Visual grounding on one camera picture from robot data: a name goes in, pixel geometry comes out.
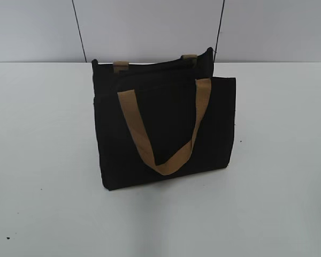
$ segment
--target black canvas bag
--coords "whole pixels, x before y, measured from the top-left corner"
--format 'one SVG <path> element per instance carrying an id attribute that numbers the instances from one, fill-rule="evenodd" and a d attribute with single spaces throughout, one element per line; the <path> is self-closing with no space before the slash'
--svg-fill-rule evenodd
<path id="1" fill-rule="evenodd" d="M 102 70 L 93 61 L 95 128 L 107 189 L 227 167 L 234 140 L 235 79 L 211 78 L 212 58 L 207 64 L 193 59 L 117 74 L 109 65 L 110 75 L 109 66 Z M 206 69 L 194 72 L 198 64 Z"/>

